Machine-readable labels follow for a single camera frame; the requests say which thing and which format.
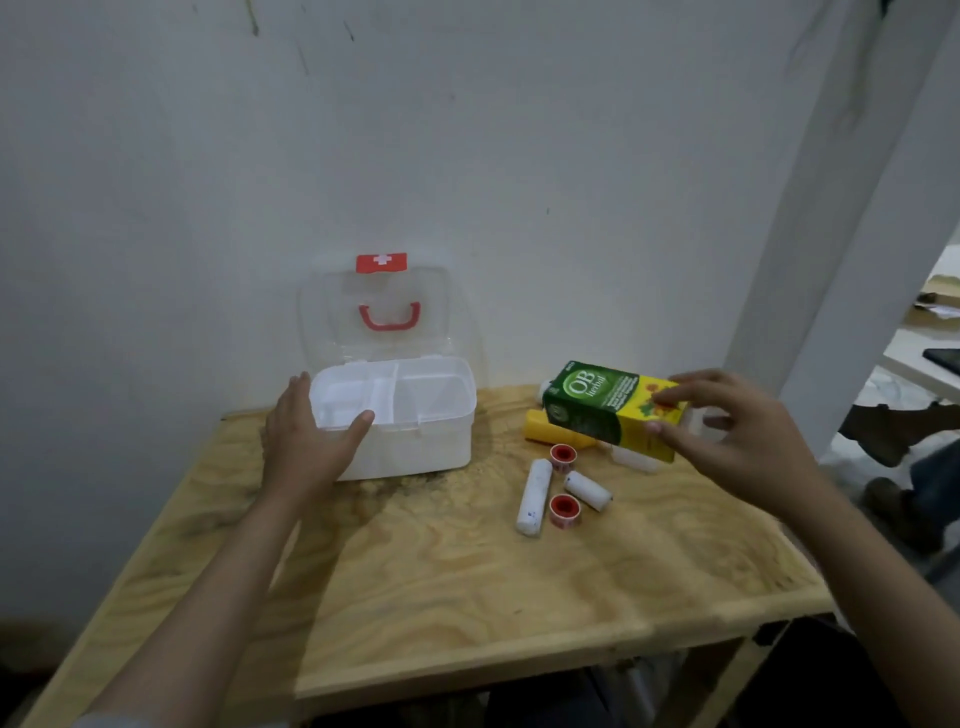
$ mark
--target yellow bottle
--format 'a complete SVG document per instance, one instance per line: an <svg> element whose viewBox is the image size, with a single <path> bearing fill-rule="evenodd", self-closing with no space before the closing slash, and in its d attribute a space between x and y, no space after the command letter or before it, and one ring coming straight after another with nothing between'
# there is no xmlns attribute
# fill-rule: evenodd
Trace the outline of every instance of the yellow bottle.
<svg viewBox="0 0 960 728"><path fill-rule="evenodd" d="M588 435L551 425L542 409L528 409L527 419L523 423L523 436L527 440L536 440L547 445L563 443L575 449L592 448L597 441Z"/></svg>

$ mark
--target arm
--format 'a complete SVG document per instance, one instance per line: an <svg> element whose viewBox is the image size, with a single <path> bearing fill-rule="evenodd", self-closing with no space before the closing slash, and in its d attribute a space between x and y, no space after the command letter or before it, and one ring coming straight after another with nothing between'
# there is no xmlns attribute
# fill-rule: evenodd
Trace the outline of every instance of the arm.
<svg viewBox="0 0 960 728"><path fill-rule="evenodd" d="M797 534L911 725L955 725L960 618L823 477L782 404L725 372L671 378L680 384L655 400L720 407L729 416L705 424L728 434L715 443L671 425L649 429L717 485Z"/></svg>
<svg viewBox="0 0 960 728"><path fill-rule="evenodd" d="M342 438L317 429L310 377L291 377L267 418L263 488L186 596L93 701L91 713L158 728L212 723L259 613L283 546L308 500L347 468L373 421Z"/></svg>

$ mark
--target shoe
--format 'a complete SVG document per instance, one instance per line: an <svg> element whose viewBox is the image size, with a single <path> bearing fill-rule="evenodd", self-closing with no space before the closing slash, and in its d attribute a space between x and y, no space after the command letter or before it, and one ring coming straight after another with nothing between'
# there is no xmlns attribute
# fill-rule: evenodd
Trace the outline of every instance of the shoe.
<svg viewBox="0 0 960 728"><path fill-rule="evenodd" d="M922 556L942 551L944 529L920 512L913 504L913 497L913 491L902 490L890 478L876 477L867 483L863 505Z"/></svg>
<svg viewBox="0 0 960 728"><path fill-rule="evenodd" d="M910 451L910 445L900 435L893 413L886 404L876 407L850 408L840 434L854 440L876 462L887 468L895 468Z"/></svg>

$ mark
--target red handle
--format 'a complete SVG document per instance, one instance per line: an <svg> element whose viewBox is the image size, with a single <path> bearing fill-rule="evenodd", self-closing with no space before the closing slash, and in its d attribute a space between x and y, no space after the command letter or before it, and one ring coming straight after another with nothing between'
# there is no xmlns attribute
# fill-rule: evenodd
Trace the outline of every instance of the red handle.
<svg viewBox="0 0 960 728"><path fill-rule="evenodd" d="M416 326L417 321L420 320L420 302L414 301L410 304L410 308L413 314L409 320L404 321L402 324L375 324L370 317L370 307L368 305L360 306L360 318L363 319L363 323L366 324L367 328L371 331L406 331Z"/></svg>

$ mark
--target green and yellow box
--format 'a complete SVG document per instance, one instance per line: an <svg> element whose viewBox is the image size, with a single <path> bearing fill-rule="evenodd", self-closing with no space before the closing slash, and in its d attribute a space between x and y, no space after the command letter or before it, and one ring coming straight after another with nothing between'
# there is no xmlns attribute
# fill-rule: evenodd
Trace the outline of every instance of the green and yellow box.
<svg viewBox="0 0 960 728"><path fill-rule="evenodd" d="M673 449L650 435L644 423L680 424L686 402L664 407L651 399L674 386L667 379L571 361L543 393L543 409L552 425L672 463Z"/></svg>

